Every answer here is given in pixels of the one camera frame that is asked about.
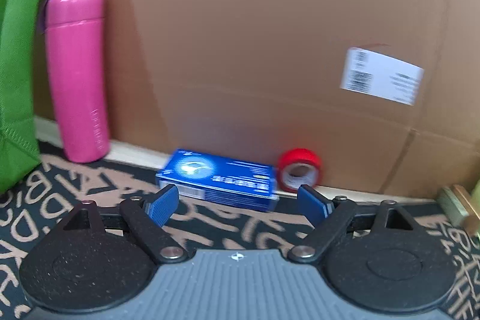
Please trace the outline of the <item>red tape roll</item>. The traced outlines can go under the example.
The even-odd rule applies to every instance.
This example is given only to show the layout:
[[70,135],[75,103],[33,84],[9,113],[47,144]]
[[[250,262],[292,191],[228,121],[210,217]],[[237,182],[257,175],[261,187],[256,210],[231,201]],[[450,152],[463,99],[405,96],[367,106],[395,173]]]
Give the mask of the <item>red tape roll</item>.
[[320,181],[321,168],[322,161],[312,150],[288,150],[281,154],[277,162],[277,184],[287,193],[297,193],[304,184],[314,187]]

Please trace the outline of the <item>blue box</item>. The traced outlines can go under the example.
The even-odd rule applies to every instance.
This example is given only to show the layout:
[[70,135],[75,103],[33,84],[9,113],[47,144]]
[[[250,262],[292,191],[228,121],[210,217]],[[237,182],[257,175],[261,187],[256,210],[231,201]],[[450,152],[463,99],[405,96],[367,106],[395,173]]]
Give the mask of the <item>blue box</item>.
[[173,184],[182,196],[269,212],[275,209],[276,172],[272,166],[178,149],[156,174],[162,188]]

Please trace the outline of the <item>bronze cosmetic box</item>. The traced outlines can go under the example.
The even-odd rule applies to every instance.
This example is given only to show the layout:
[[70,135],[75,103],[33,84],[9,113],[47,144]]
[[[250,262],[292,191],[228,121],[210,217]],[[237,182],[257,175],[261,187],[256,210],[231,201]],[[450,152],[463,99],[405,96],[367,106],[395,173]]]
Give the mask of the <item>bronze cosmetic box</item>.
[[461,205],[461,217],[455,223],[470,237],[479,235],[479,207],[473,203],[472,197],[461,185],[454,184],[451,191]]

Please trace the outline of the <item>black letter-pattern mat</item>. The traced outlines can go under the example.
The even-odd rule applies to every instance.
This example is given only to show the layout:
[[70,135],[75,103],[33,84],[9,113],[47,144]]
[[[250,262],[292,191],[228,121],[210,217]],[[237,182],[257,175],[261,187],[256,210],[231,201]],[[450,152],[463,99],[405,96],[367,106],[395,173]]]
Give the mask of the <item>black letter-pattern mat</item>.
[[[26,253],[81,199],[116,206],[129,196],[156,189],[155,172],[139,166],[100,160],[71,163],[63,150],[39,144],[41,164],[1,196],[1,317],[22,319],[30,307],[19,286],[18,271]],[[405,208],[439,240],[457,270],[448,298],[454,319],[479,317],[479,238],[469,237],[443,215],[437,204]],[[271,213],[243,210],[183,197],[166,232],[188,250],[281,249],[286,252],[312,227],[294,198],[282,197]]]

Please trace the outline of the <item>pale green gold box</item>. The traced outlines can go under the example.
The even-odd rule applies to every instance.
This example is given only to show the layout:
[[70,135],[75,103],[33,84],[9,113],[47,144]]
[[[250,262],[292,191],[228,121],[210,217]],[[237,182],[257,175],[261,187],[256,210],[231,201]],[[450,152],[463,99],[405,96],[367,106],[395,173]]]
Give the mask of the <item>pale green gold box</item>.
[[441,188],[436,198],[444,214],[454,227],[462,227],[469,212],[450,188]]

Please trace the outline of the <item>light green open box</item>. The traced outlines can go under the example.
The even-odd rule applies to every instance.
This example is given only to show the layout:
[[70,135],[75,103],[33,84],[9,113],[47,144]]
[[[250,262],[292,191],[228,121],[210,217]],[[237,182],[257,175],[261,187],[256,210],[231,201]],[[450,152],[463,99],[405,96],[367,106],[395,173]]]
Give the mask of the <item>light green open box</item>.
[[480,205],[480,179],[479,181],[475,184],[472,192],[470,193],[472,202],[474,202],[477,205]]

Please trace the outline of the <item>white shipping label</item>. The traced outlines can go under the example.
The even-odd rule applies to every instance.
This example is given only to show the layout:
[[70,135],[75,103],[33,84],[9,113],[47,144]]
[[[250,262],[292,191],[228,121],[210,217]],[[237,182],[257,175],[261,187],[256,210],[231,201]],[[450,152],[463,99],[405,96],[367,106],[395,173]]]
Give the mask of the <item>white shipping label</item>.
[[412,106],[424,70],[368,49],[349,48],[340,88]]

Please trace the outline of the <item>large brown cardboard box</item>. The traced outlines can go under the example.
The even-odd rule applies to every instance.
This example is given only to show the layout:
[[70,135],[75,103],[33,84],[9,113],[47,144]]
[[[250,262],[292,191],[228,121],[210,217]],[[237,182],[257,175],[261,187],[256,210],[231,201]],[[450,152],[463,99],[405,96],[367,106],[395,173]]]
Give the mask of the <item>large brown cardboard box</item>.
[[[106,0],[114,140],[431,197],[479,181],[479,0]],[[349,48],[424,70],[412,106],[340,88]]]

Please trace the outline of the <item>pink thermos bottle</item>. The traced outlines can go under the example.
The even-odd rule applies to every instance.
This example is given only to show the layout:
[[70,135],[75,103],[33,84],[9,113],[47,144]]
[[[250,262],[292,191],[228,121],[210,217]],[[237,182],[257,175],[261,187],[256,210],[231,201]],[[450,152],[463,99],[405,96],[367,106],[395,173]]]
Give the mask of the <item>pink thermos bottle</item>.
[[106,0],[46,0],[49,90],[67,159],[91,163],[110,149],[104,80]]

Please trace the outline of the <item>green tote bag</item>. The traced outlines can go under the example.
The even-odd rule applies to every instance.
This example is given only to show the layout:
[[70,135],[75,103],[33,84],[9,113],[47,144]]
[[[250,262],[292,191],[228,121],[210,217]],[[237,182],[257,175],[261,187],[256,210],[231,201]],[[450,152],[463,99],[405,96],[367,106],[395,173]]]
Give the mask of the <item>green tote bag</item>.
[[40,0],[1,0],[1,192],[40,162],[35,138],[32,50]]

